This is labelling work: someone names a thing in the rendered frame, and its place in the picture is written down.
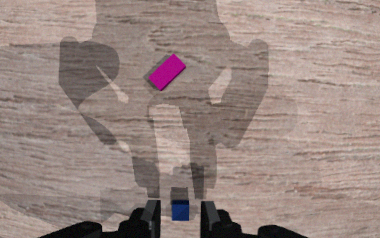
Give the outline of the small blue cube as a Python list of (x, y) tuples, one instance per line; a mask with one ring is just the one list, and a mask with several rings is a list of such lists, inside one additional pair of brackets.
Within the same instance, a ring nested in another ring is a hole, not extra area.
[(189, 221), (189, 200), (172, 201), (172, 221)]

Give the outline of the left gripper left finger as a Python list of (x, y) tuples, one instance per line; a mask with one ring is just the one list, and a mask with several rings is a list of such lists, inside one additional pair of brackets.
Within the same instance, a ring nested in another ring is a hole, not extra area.
[(84, 221), (38, 238), (160, 238), (160, 233), (161, 200), (148, 200), (145, 209), (133, 210), (117, 231), (102, 232), (100, 223)]

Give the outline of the magenta rectangular block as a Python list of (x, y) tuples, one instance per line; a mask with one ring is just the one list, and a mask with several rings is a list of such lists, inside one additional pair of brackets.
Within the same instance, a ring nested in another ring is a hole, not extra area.
[(184, 69), (186, 65), (173, 53), (157, 70), (148, 78), (162, 91)]

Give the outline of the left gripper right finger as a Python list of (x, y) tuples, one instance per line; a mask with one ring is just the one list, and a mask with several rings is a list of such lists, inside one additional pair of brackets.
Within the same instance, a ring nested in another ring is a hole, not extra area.
[(258, 235), (245, 234), (227, 211), (216, 209), (214, 201), (201, 201), (200, 238), (308, 238), (277, 225), (259, 227)]

